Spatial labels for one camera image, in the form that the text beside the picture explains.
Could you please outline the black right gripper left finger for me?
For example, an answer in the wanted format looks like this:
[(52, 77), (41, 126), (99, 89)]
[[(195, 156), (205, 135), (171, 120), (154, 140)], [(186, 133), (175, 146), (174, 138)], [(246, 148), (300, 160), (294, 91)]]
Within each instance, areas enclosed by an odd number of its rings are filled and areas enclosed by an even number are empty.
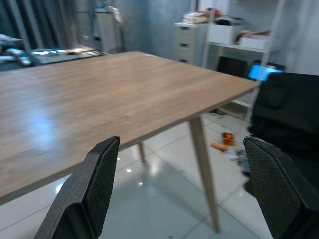
[(96, 239), (113, 190), (120, 138), (98, 143), (63, 183), (35, 238)]

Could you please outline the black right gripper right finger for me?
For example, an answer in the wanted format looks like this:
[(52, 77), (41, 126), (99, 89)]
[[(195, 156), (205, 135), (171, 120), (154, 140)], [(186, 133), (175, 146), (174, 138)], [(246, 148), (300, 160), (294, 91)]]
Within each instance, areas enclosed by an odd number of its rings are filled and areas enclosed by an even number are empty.
[(248, 136), (243, 141), (253, 192), (275, 239), (319, 237), (319, 192), (277, 147)]

